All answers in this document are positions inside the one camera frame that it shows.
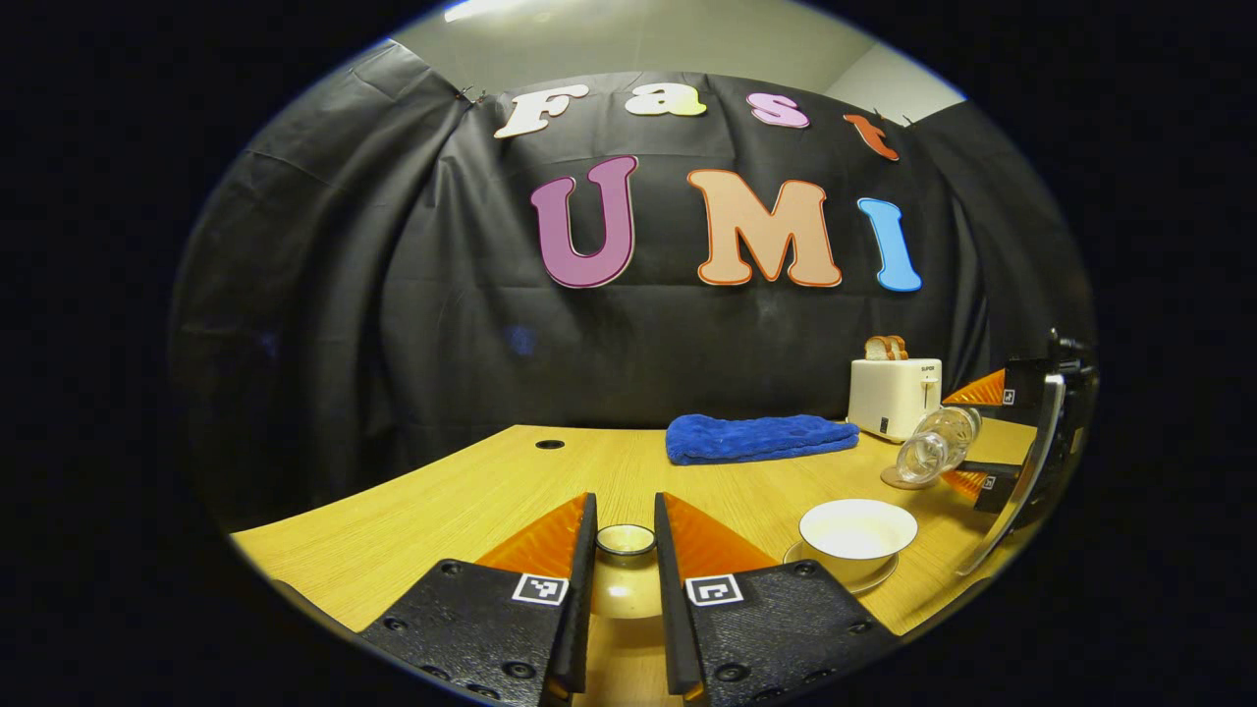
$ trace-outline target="letter m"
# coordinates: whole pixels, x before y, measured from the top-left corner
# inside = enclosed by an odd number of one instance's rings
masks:
[[[807,287],[833,287],[842,270],[833,264],[830,237],[825,230],[825,190],[807,182],[782,184],[772,213],[737,175],[725,170],[695,170],[689,182],[703,192],[708,210],[708,262],[699,265],[699,279],[710,284],[743,284],[750,281],[750,265],[738,254],[738,238],[747,244],[759,272],[776,281],[786,264],[786,250],[794,247],[789,279]]]

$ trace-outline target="toaster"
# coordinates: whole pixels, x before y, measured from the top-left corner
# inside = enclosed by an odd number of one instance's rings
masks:
[[[943,361],[851,361],[847,421],[861,430],[904,442],[926,413],[941,406]]]

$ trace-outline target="wooden table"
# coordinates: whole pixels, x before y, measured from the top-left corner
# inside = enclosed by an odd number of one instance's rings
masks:
[[[969,459],[1021,463],[1035,429],[985,420]],[[559,439],[559,449],[538,449]],[[515,531],[582,492],[598,498],[598,523],[654,526],[655,492],[696,506],[782,557],[808,508],[836,498],[875,498],[916,517],[916,540],[899,567],[860,601],[904,634],[974,581],[996,574],[1024,542],[1018,533],[972,575],[955,574],[994,521],[944,483],[886,486],[879,473],[899,445],[861,433],[848,450],[794,459],[675,467],[664,430],[517,425],[456,454],[349,498],[233,537],[256,567],[360,632],[437,560],[475,561]],[[662,623],[591,616],[583,706],[680,706],[667,696]]]

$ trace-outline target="ceiling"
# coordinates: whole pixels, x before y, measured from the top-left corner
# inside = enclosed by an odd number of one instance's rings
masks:
[[[489,1],[498,5],[446,21],[451,1],[392,39],[459,88],[490,94],[627,70],[714,73],[825,93],[876,43],[789,0]]]

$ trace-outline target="black curtain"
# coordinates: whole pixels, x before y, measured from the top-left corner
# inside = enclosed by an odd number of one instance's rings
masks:
[[[695,87],[701,116],[637,116],[632,88]],[[512,98],[583,83],[539,132],[497,140]],[[759,122],[793,98],[806,130]],[[870,150],[843,114],[899,152]],[[573,245],[601,247],[585,175],[618,155],[636,245],[612,283],[546,272],[529,196],[561,176]],[[715,287],[696,169],[739,174],[772,208],[786,180],[826,191],[833,288]],[[923,286],[876,282],[856,200],[903,210]],[[743,259],[753,259],[743,247]],[[229,531],[328,503],[513,424],[662,428],[686,413],[842,418],[872,335],[944,362],[949,391],[1038,355],[1048,326],[1094,336],[1068,234],[1016,150],[967,104],[908,128],[806,91],[691,73],[577,77],[473,103],[386,42],[329,74],[245,148],[207,203],[176,288],[175,381],[202,492]]]

